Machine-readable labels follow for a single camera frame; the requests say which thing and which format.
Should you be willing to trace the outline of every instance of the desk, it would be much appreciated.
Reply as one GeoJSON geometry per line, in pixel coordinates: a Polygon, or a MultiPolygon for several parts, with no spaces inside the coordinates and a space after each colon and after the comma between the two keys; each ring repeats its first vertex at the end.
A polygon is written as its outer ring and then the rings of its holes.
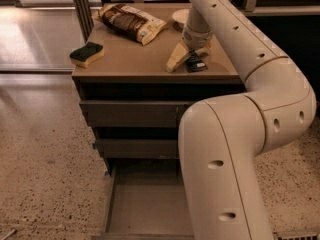
{"type": "Polygon", "coordinates": [[[215,38],[212,55],[204,58],[208,70],[188,73],[182,65],[174,73],[166,71],[181,40],[171,15],[189,4],[133,6],[165,20],[166,28],[142,46],[95,22],[89,41],[103,45],[105,56],[72,74],[83,115],[109,170],[115,158],[178,158],[178,126],[185,110],[196,101],[244,90],[215,38]]]}

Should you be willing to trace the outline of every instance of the sponge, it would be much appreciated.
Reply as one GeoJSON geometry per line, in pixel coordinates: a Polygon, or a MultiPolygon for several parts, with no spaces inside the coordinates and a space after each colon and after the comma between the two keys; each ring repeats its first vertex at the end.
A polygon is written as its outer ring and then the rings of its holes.
{"type": "Polygon", "coordinates": [[[103,46],[100,44],[88,42],[85,46],[73,51],[70,54],[71,63],[83,68],[88,66],[104,55],[103,46]]]}

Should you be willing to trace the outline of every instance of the screw hole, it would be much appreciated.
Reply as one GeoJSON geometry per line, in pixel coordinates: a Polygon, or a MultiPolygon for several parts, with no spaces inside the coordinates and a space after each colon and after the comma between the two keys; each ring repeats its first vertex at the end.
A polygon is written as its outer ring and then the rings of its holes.
{"type": "Polygon", "coordinates": [[[209,169],[218,169],[219,167],[223,166],[223,161],[222,160],[215,160],[215,161],[211,161],[208,164],[208,168],[209,169]]]}
{"type": "Polygon", "coordinates": [[[265,54],[261,53],[261,54],[258,55],[258,59],[262,59],[264,56],[265,56],[265,54]]]}
{"type": "Polygon", "coordinates": [[[304,121],[304,113],[303,113],[303,111],[300,111],[299,118],[300,118],[300,123],[302,124],[303,121],[304,121]]]}
{"type": "Polygon", "coordinates": [[[274,119],[273,125],[274,125],[275,132],[278,132],[280,130],[280,122],[279,122],[279,120],[278,119],[274,119]]]}
{"type": "Polygon", "coordinates": [[[226,212],[219,215],[219,220],[221,221],[230,221],[235,219],[237,216],[233,212],[226,212]]]}

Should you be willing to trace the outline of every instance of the speckled floor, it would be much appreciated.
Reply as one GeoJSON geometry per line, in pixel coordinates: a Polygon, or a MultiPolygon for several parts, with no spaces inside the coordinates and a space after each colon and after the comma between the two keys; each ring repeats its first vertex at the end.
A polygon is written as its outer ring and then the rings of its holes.
{"type": "MultiPolygon", "coordinates": [[[[1,20],[3,15],[10,16],[0,10],[1,20]]],[[[38,18],[43,12],[32,11],[32,15],[35,22],[44,22],[38,18]]],[[[73,22],[73,13],[62,15],[73,22]]],[[[53,12],[50,17],[46,12],[47,24],[58,18],[59,13],[53,12]]],[[[0,68],[70,67],[64,56],[81,44],[78,27],[72,26],[78,31],[70,36],[73,43],[62,52],[53,48],[50,55],[50,40],[66,37],[54,31],[55,35],[45,41],[28,38],[28,33],[35,34],[36,24],[33,28],[19,24],[24,27],[13,28],[13,32],[26,30],[25,35],[18,35],[25,40],[22,47],[34,52],[32,45],[42,44],[47,47],[49,60],[41,64],[41,56],[35,55],[33,60],[20,58],[18,62],[18,48],[10,48],[6,41],[0,51],[0,68]]],[[[45,31],[52,34],[53,27],[40,26],[42,35],[45,31]]],[[[104,176],[103,161],[91,148],[94,138],[78,102],[69,75],[0,74],[0,237],[15,228],[18,232],[12,240],[81,240],[102,230],[110,180],[104,176]]],[[[260,155],[256,168],[273,230],[320,232],[319,117],[295,142],[260,155]]]]}

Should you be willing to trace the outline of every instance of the drawer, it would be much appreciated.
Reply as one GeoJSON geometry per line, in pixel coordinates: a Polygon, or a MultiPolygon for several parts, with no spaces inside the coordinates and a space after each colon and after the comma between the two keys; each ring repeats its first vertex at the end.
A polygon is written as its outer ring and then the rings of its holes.
{"type": "Polygon", "coordinates": [[[81,101],[91,127],[178,127],[189,101],[81,101]]]}
{"type": "Polygon", "coordinates": [[[178,158],[177,140],[97,139],[96,147],[104,158],[178,158]]]}

